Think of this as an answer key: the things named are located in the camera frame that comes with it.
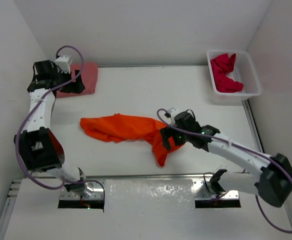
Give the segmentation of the salmon pink t shirt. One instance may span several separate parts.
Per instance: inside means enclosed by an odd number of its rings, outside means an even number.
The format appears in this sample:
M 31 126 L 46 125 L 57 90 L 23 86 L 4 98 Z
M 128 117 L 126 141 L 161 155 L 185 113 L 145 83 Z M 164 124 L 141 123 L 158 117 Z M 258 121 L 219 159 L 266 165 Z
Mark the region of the salmon pink t shirt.
M 84 63 L 81 79 L 83 85 L 85 86 L 85 89 L 81 93 L 64 93 L 58 91 L 57 98 L 77 97 L 94 94 L 98 80 L 98 65 L 91 61 Z

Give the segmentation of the orange t shirt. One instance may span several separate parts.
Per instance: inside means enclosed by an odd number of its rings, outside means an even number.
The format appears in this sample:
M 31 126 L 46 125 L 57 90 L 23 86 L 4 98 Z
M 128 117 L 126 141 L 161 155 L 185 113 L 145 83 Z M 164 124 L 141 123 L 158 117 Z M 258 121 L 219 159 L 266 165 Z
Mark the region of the orange t shirt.
M 172 137 L 168 139 L 171 149 L 167 150 L 163 146 L 160 130 L 165 126 L 164 123 L 150 117 L 119 113 L 80 120 L 80 127 L 86 135 L 103 142 L 146 141 L 152 146 L 152 152 L 160 167 L 165 166 L 169 153 L 183 147 L 177 146 Z

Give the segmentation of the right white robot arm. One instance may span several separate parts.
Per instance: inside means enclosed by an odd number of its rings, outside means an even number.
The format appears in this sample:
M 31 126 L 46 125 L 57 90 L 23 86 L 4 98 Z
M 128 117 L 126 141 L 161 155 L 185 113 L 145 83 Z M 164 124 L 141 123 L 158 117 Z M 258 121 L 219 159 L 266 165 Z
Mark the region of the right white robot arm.
M 256 195 L 269 205 L 279 208 L 292 192 L 292 167 L 288 158 L 280 153 L 271 156 L 233 142 L 219 129 L 211 125 L 200 125 L 193 111 L 164 111 L 170 123 L 160 130 L 163 146 L 172 149 L 191 143 L 195 148 L 218 155 L 245 169 L 246 173 L 219 169 L 213 173 L 205 188 L 213 196 L 227 191 L 239 191 Z

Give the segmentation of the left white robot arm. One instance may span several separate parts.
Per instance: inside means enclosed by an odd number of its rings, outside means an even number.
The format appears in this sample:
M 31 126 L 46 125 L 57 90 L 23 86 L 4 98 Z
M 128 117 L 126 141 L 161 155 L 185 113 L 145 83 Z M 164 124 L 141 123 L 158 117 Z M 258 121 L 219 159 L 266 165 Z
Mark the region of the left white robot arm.
M 48 173 L 60 179 L 68 192 L 82 195 L 87 189 L 83 172 L 65 161 L 64 149 L 52 133 L 51 116 L 53 113 L 57 86 L 66 93 L 81 93 L 84 86 L 80 71 L 75 72 L 72 80 L 72 58 L 57 56 L 55 61 L 44 60 L 33 65 L 33 79 L 27 88 L 30 94 L 30 110 L 14 137 L 17 161 L 22 170 Z

